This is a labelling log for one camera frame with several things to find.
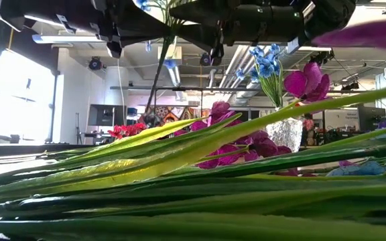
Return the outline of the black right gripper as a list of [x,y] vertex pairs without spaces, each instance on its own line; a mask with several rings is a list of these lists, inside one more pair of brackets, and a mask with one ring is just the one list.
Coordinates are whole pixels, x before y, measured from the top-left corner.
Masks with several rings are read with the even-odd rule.
[[[210,63],[219,65],[224,45],[248,42],[290,42],[304,29],[312,0],[210,0],[192,1],[170,9],[177,19],[191,21],[176,35],[204,51],[210,51]],[[202,24],[215,24],[210,27]]]

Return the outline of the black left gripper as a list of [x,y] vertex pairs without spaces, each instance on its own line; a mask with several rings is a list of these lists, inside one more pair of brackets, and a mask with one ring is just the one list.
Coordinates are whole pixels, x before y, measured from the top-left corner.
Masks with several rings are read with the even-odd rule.
[[166,24],[138,8],[133,0],[90,0],[90,2],[101,12],[96,36],[107,43],[107,51],[112,58],[119,59],[123,48],[128,45],[167,37],[172,33]]

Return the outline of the red artificial flower bunch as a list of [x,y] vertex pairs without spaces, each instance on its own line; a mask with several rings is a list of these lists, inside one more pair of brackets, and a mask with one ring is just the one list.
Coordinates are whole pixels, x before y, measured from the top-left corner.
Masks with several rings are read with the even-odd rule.
[[115,125],[112,130],[108,130],[108,134],[116,139],[123,137],[132,137],[144,131],[147,126],[143,123],[135,123],[133,125]]

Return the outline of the magenta artificial flower bunch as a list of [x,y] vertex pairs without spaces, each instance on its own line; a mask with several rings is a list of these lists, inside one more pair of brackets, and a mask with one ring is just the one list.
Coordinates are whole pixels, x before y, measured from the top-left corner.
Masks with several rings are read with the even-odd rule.
[[315,110],[386,97],[384,88],[329,99],[326,94],[330,79],[315,62],[282,80],[283,91],[296,96],[295,104],[242,123],[225,102],[217,102],[206,118],[148,128],[55,163],[0,173],[0,202],[121,186],[193,165],[230,165],[239,157],[254,161],[260,156],[283,155],[289,149],[276,145],[267,136],[267,125]]

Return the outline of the clear cut glass vase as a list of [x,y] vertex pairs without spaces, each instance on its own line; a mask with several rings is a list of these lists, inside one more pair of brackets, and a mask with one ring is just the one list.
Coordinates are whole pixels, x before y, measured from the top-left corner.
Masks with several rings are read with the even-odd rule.
[[303,123],[301,120],[295,118],[287,118],[266,126],[266,131],[269,138],[278,146],[286,146],[291,149],[293,153],[299,151]]

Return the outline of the silver ceiling ducts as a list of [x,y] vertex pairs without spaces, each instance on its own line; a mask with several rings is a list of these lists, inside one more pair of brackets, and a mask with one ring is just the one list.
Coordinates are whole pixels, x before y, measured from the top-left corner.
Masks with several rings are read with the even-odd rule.
[[254,49],[254,46],[239,45],[222,75],[219,88],[223,99],[232,106],[247,106],[250,99],[258,93],[256,84],[250,84],[247,76],[254,64],[251,54]]

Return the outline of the long ceiling light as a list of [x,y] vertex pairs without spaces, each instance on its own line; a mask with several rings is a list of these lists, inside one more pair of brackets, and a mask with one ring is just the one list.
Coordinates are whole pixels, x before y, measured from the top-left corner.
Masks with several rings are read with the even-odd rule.
[[32,39],[37,44],[63,44],[63,43],[103,43],[96,36],[80,35],[32,35]]

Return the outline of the black monitor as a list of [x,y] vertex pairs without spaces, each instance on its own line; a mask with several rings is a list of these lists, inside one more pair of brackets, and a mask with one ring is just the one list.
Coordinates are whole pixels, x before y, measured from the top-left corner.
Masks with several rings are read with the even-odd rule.
[[362,132],[374,131],[379,123],[386,117],[384,108],[360,106],[357,108],[359,118],[359,130]]
[[88,126],[113,127],[123,125],[126,106],[92,104],[89,108]]

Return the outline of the colourful patterned quilt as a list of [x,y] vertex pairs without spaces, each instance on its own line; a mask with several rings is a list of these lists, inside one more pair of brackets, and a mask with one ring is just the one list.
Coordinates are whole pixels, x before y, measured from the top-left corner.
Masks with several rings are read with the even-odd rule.
[[150,106],[147,112],[141,114],[139,123],[149,126],[162,126],[168,122],[181,121],[192,118],[200,118],[210,114],[209,108],[190,106]]

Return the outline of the bright window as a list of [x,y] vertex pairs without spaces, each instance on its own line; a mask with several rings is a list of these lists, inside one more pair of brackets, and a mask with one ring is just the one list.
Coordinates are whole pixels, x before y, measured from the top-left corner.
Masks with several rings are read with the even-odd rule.
[[50,139],[55,76],[50,69],[15,52],[0,55],[0,135],[20,143]]

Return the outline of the ceiling track fixture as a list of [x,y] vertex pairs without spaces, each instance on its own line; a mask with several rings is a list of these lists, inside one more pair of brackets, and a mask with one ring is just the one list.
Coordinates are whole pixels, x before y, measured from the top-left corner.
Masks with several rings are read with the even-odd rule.
[[363,9],[380,9],[382,15],[386,15],[386,1],[375,1],[375,0],[357,0],[357,7]]

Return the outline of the white ceiling duct box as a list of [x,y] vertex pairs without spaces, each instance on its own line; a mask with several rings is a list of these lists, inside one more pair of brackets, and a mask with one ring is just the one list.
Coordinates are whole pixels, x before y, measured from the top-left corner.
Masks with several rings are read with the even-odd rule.
[[[163,53],[163,46],[159,46],[157,49],[158,60],[160,60],[161,54]],[[163,69],[167,70],[172,88],[181,87],[180,69],[179,66],[182,64],[182,47],[175,44],[169,45],[168,51],[165,54],[163,61]],[[184,91],[174,91],[175,100],[178,102],[187,101],[187,95]]]

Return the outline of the black overhead rail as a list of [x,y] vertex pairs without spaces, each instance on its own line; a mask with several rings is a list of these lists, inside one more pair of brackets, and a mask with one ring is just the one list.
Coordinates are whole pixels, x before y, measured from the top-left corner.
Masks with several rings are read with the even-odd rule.
[[111,90],[171,90],[175,92],[185,92],[185,91],[211,91],[211,92],[261,92],[261,89],[258,88],[202,88],[202,87],[173,87],[173,86],[158,86],[154,89],[150,86],[111,86]]

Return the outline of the black aluminium table frame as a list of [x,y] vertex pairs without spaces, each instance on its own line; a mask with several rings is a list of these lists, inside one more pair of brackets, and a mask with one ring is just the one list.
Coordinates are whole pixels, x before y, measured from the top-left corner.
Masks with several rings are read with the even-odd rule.
[[0,156],[26,155],[43,153],[44,151],[65,151],[69,149],[79,149],[92,147],[92,145],[70,145],[70,144],[44,144],[44,145],[20,145],[7,144],[0,145]]

